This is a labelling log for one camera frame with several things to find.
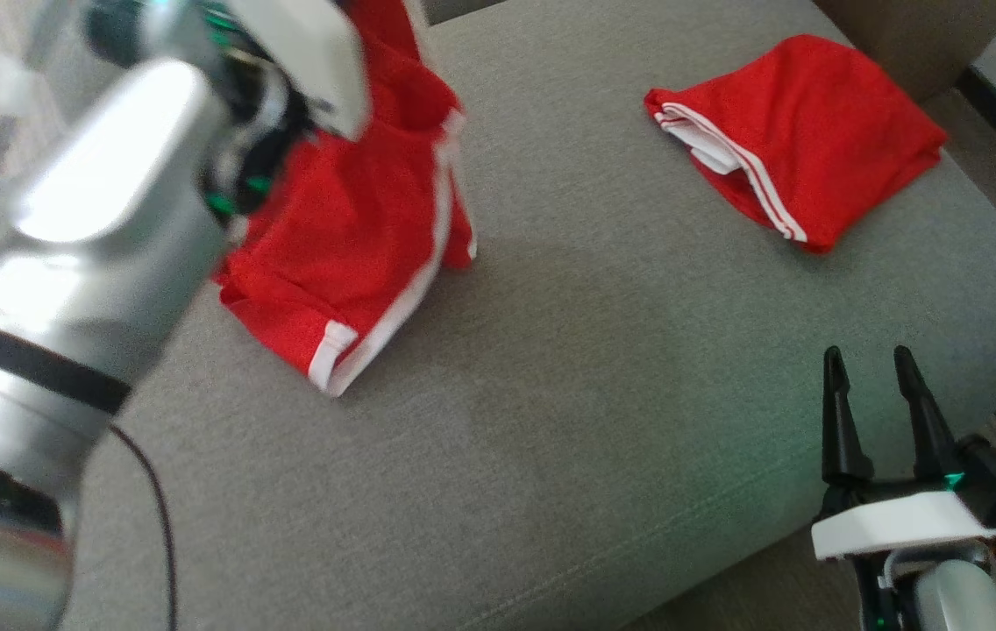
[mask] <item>white stripe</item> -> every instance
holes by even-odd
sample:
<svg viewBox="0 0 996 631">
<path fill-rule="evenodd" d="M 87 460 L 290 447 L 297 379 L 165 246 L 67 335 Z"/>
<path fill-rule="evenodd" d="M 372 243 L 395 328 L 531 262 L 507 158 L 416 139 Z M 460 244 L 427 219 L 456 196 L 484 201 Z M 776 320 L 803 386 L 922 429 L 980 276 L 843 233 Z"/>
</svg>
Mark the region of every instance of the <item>white stripe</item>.
<svg viewBox="0 0 996 631">
<path fill-rule="evenodd" d="M 711 135 L 694 121 L 681 119 L 677 123 L 662 123 L 662 129 L 692 147 L 694 157 L 719 175 L 727 175 L 743 168 L 736 152 L 731 151 L 725 141 Z"/>
<path fill-rule="evenodd" d="M 451 112 L 443 124 L 445 128 L 445 138 L 434 148 L 435 155 L 435 219 L 431 226 L 431 256 L 427 262 L 417 269 L 413 279 L 403 289 L 393 304 L 383 313 L 381 319 L 369 331 L 369 335 L 361 340 L 357 348 L 350 352 L 333 371 L 330 371 L 330 378 L 326 380 L 325 387 L 319 385 L 329 396 L 341 396 L 346 388 L 350 386 L 362 371 L 365 371 L 378 352 L 389 344 L 389 339 L 393 338 L 397 329 L 401 328 L 405 320 L 413 315 L 419 303 L 424 299 L 431 281 L 439 271 L 439 262 L 443 259 L 443 252 L 447 248 L 447 237 L 451 233 L 451 210 L 452 210 L 452 187 L 451 187 L 451 167 L 455 156 L 459 152 L 459 129 L 462 128 L 463 115 L 457 111 Z M 310 373 L 314 369 L 314 360 L 309 367 Z"/>
<path fill-rule="evenodd" d="M 459 184 L 459 156 L 454 155 L 451 159 L 451 177 L 452 182 Z M 466 204 L 466 200 L 463 199 L 463 188 L 459 187 L 459 205 L 463 207 L 463 216 L 466 217 L 466 223 L 471 227 L 471 243 L 466 244 L 466 256 L 470 256 L 471 260 L 475 260 L 479 257 L 479 233 L 474 230 L 474 214 L 471 213 L 470 205 Z"/>
<path fill-rule="evenodd" d="M 338 356 L 350 348 L 350 344 L 358 339 L 358 331 L 345 326 L 342 323 L 335 323 L 330 320 L 326 323 L 326 331 L 323 332 L 323 339 L 318 341 L 318 348 L 315 349 L 315 356 L 310 360 L 310 367 L 307 368 L 307 379 L 315 384 L 318 390 L 326 391 L 330 387 L 331 372 L 334 371 L 334 363 L 338 362 Z"/>
<path fill-rule="evenodd" d="M 674 115 L 673 118 L 670 118 L 665 115 L 665 112 L 654 112 L 654 120 L 658 121 L 659 123 L 673 123 L 673 121 L 675 120 L 687 120 L 687 119 L 684 118 L 683 116 L 678 116 L 678 115 Z"/>
<path fill-rule="evenodd" d="M 794 239 L 803 244 L 806 243 L 806 231 L 799 226 L 794 216 L 791 216 L 791 213 L 786 210 L 786 205 L 783 204 L 782 197 L 779 196 L 779 191 L 775 190 L 774 182 L 771 181 L 771 176 L 767 173 L 763 161 L 758 156 L 736 144 L 735 140 L 725 135 L 717 125 L 712 124 L 712 121 L 706 119 L 700 112 L 692 110 L 681 103 L 662 103 L 662 107 L 669 110 L 670 113 L 677 113 L 677 115 L 689 118 L 703 129 L 706 129 L 706 131 L 711 132 L 712 135 L 718 136 L 728 146 L 733 148 L 733 151 L 739 155 L 740 159 L 746 160 L 746 164 L 743 166 L 747 172 L 748 180 L 751 181 L 751 188 L 753 188 L 755 196 L 759 199 L 759 205 L 762 205 L 763 211 L 767 213 L 767 218 L 771 219 L 774 227 L 779 232 L 782 232 L 782 235 L 787 239 Z"/>
</svg>

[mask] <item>gray couch cushion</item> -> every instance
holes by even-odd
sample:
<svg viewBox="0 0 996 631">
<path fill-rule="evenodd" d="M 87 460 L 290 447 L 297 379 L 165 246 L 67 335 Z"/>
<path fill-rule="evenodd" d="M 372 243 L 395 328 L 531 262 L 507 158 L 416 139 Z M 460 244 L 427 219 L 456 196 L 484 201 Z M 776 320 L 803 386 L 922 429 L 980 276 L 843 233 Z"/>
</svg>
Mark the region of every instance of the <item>gray couch cushion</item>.
<svg viewBox="0 0 996 631">
<path fill-rule="evenodd" d="M 647 120 L 809 0 L 509 0 L 430 32 L 471 119 L 481 257 L 341 401 L 204 292 L 123 424 L 164 475 L 185 628 L 611 628 L 815 512 L 820 357 L 884 474 L 891 350 L 958 430 L 996 405 L 996 212 L 952 164 L 824 259 L 739 216 Z M 144 479 L 90 466 L 66 628 L 161 624 Z"/>
</svg>

